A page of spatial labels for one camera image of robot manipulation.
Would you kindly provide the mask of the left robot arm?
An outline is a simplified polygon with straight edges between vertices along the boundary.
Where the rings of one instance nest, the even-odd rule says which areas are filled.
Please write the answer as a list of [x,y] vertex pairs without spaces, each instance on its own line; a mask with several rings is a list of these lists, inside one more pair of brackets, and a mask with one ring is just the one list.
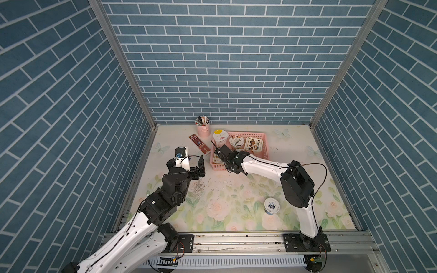
[[179,233],[167,219],[185,202],[190,182],[205,176],[203,156],[196,167],[190,157],[167,162],[162,187],[145,198],[132,219],[104,246],[80,263],[64,266],[64,273],[130,273],[145,260],[178,245]]

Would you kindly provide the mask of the round Chobani yogurt strawberry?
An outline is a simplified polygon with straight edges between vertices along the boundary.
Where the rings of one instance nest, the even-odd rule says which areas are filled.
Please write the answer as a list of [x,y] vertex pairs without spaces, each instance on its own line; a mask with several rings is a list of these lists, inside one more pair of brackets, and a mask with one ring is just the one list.
[[254,145],[253,151],[256,153],[259,153],[261,151],[263,151],[264,148],[264,141],[262,139],[255,139],[254,140],[256,143]]

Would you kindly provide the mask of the square Chobani flip chocolate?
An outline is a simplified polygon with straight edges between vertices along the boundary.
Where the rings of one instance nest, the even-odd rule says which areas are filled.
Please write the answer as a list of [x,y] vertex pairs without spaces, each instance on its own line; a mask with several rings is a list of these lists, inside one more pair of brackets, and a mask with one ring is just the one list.
[[261,145],[261,140],[254,137],[247,137],[244,149],[247,151],[258,151]]

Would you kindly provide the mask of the pink plastic basket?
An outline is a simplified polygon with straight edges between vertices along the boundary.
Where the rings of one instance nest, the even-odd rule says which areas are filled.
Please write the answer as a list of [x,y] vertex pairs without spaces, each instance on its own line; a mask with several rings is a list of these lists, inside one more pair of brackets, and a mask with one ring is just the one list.
[[226,145],[231,150],[250,152],[261,159],[269,160],[267,137],[265,133],[227,131]]

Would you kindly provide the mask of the square Chobani flip strawberry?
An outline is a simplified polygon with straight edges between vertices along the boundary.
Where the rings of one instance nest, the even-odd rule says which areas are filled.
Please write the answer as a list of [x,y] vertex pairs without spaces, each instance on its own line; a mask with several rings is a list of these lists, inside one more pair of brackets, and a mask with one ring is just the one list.
[[216,154],[213,155],[213,163],[214,164],[224,164],[223,161],[221,160],[221,158]]

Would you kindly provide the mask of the round Chobani yogurt dark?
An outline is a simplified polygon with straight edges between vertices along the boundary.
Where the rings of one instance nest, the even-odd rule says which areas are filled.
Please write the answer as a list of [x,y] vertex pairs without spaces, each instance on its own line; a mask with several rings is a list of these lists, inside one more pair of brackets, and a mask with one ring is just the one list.
[[245,138],[240,135],[234,135],[230,137],[229,143],[233,149],[242,149],[245,145]]

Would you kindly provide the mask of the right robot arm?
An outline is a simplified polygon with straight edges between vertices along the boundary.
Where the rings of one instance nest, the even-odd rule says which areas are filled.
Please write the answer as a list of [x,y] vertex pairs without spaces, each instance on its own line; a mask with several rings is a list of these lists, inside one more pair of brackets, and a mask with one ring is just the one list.
[[214,153],[222,160],[226,170],[235,174],[256,174],[279,183],[286,201],[296,208],[300,224],[299,233],[283,235],[287,252],[328,253],[331,246],[323,228],[317,223],[313,210],[315,183],[297,161],[289,164],[260,159],[249,152],[231,150],[226,145],[215,147]]

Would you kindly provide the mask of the small blue white yogurt cup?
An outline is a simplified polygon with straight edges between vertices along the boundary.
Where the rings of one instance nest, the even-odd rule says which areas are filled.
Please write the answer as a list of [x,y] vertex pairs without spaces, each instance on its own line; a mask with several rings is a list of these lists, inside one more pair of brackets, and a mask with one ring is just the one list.
[[264,202],[265,212],[268,215],[275,215],[280,210],[280,203],[277,199],[269,197]]

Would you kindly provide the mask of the white yellow yogurt cup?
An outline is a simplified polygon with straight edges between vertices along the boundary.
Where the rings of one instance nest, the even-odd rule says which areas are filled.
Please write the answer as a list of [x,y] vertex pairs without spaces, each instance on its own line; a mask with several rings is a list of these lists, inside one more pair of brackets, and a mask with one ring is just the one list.
[[221,148],[223,145],[226,145],[228,138],[229,138],[229,134],[225,130],[217,129],[214,131],[213,139],[215,145],[218,148]]

